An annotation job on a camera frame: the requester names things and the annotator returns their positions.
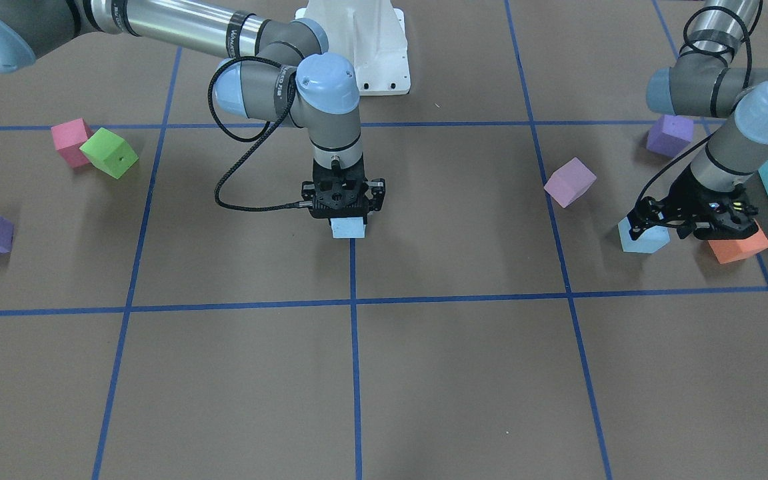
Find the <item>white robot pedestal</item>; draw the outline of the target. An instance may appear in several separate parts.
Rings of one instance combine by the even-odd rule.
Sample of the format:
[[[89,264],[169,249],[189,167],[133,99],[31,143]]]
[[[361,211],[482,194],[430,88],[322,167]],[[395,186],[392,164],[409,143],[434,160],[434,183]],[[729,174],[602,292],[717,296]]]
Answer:
[[[390,1],[308,1],[295,18],[326,32],[329,51],[353,64],[361,95],[406,95],[411,90],[405,12]]]

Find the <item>red pink block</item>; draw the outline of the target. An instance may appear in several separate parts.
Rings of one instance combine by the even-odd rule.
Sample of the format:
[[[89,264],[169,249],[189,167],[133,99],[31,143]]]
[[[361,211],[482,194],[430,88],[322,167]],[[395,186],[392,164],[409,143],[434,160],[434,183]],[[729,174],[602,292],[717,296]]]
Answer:
[[[91,164],[81,147],[92,135],[93,131],[84,118],[71,119],[51,127],[55,150],[70,168],[80,168]]]

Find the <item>light blue block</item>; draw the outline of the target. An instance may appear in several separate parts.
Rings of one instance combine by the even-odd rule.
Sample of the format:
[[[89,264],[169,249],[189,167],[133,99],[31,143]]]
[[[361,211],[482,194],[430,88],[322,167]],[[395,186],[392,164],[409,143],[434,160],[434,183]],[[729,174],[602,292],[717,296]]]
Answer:
[[[365,217],[342,217],[329,220],[333,238],[357,239],[366,236]]]
[[[617,225],[621,249],[630,254],[655,254],[671,242],[668,228],[652,227],[646,229],[634,240],[631,236],[631,224],[627,217]]]

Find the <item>far orange block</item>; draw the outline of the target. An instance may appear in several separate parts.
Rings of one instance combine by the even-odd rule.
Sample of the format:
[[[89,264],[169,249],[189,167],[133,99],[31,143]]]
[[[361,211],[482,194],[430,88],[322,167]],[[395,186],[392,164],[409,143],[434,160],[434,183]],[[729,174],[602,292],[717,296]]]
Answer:
[[[744,239],[708,240],[707,245],[719,264],[748,259],[768,249],[768,237],[760,225],[752,236]]]

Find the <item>far lilac block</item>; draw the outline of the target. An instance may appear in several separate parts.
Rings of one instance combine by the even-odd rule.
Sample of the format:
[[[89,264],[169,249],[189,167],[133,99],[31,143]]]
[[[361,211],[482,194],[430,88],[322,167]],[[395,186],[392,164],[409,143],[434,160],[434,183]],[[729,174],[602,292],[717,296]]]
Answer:
[[[578,157],[555,170],[543,189],[563,209],[578,200],[597,180],[597,176]]]

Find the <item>far dark purple block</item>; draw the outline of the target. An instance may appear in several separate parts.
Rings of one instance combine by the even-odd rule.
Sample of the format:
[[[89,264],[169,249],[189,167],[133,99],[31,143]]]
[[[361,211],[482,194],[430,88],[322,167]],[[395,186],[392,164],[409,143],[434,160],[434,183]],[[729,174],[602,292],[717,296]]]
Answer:
[[[677,157],[692,142],[695,123],[690,118],[661,115],[648,132],[645,148],[653,154]]]

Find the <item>green block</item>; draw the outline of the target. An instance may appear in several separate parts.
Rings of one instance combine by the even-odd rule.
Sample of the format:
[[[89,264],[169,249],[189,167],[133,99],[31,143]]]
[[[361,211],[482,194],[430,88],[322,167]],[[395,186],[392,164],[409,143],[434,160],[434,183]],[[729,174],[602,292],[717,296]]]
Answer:
[[[79,150],[94,167],[113,179],[120,179],[139,159],[125,139],[104,127],[98,128]]]

